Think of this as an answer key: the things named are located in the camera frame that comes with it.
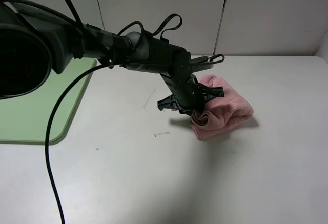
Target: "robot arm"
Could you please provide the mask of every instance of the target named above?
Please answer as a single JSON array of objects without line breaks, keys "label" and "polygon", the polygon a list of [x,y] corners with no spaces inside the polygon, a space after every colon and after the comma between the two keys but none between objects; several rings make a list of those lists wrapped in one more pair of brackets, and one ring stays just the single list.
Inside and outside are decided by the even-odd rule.
[{"label": "robot arm", "polygon": [[[172,92],[158,102],[160,110],[202,112],[207,101],[224,97],[223,88],[208,88],[198,83],[193,73],[213,67],[224,56],[191,59],[190,52],[171,45],[162,35],[154,38],[175,16],[169,16],[155,33],[133,22],[140,24],[141,32],[119,36],[123,32],[116,35],[91,25],[79,28],[74,20],[30,1],[0,0],[0,99],[36,90],[51,69],[61,74],[72,58],[92,57],[101,64],[109,63],[109,68],[119,65],[160,74]],[[181,24],[182,19],[172,30]],[[219,56],[222,60],[214,62]]]}]

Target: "towel fold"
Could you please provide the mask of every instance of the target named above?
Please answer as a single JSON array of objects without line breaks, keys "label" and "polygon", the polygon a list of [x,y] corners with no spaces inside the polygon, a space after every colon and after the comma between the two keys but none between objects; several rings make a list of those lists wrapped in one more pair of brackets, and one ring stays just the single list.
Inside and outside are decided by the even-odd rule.
[{"label": "towel fold", "polygon": [[211,138],[230,130],[252,117],[252,106],[223,78],[208,75],[199,80],[208,87],[223,87],[225,97],[206,103],[202,114],[193,111],[190,125],[198,139]]}]

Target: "white table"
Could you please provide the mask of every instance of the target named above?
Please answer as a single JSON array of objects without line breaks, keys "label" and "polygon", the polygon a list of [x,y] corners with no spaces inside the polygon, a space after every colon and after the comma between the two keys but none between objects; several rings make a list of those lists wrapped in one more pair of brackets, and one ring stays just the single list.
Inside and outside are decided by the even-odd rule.
[{"label": "white table", "polygon": [[[170,94],[159,75],[93,75],[67,137],[50,147],[67,223],[328,223],[328,64],[237,56],[197,76],[208,73],[255,110],[210,142],[187,116],[157,110]],[[43,147],[0,145],[0,172],[1,223],[60,223]]]}]

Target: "pink towel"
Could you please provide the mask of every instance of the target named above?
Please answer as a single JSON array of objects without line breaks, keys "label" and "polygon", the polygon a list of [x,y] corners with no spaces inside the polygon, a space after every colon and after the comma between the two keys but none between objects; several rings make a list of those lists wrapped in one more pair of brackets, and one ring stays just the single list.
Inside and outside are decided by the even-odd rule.
[{"label": "pink towel", "polygon": [[208,75],[199,80],[208,87],[223,87],[225,97],[206,103],[202,114],[193,111],[190,125],[198,139],[211,138],[230,130],[252,117],[252,106],[224,79]]}]

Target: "green mat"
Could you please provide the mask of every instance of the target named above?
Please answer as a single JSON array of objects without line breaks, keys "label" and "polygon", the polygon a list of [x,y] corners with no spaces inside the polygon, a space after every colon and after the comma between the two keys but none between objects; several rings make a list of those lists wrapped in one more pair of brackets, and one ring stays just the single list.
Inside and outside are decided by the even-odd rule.
[{"label": "green mat", "polygon": [[[44,145],[50,113],[59,96],[81,73],[96,65],[95,59],[74,59],[65,71],[52,72],[36,91],[25,96],[0,101],[0,143]],[[91,74],[66,95],[54,118],[50,144],[65,138]]]}]

